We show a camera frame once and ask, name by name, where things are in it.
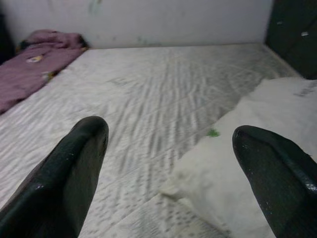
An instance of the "white cloth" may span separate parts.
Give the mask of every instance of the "white cloth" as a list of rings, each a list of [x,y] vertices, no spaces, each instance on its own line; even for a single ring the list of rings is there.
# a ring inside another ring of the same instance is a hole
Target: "white cloth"
[[[240,168],[232,134],[241,125],[272,130],[317,155],[317,81],[282,78],[263,81],[176,164],[161,192],[193,209],[234,238],[272,238],[272,233]]]

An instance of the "green speck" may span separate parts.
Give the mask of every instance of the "green speck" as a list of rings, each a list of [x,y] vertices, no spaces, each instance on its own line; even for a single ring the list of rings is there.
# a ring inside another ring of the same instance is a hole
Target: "green speck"
[[[210,131],[208,132],[207,136],[218,137],[218,136],[220,136],[220,133],[216,129],[211,128]]]

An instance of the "white mattress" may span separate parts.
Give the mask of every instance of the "white mattress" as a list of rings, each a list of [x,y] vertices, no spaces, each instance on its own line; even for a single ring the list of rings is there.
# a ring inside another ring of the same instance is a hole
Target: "white mattress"
[[[0,206],[81,118],[109,147],[81,238],[219,238],[158,195],[173,164],[262,79],[297,76],[259,44],[89,50],[0,116]]]

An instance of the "pink blanket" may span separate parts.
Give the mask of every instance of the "pink blanket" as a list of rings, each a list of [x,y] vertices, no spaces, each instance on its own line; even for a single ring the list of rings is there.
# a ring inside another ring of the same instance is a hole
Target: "pink blanket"
[[[36,31],[25,43],[26,49],[0,65],[0,114],[42,88],[85,47],[79,34],[51,30]]]

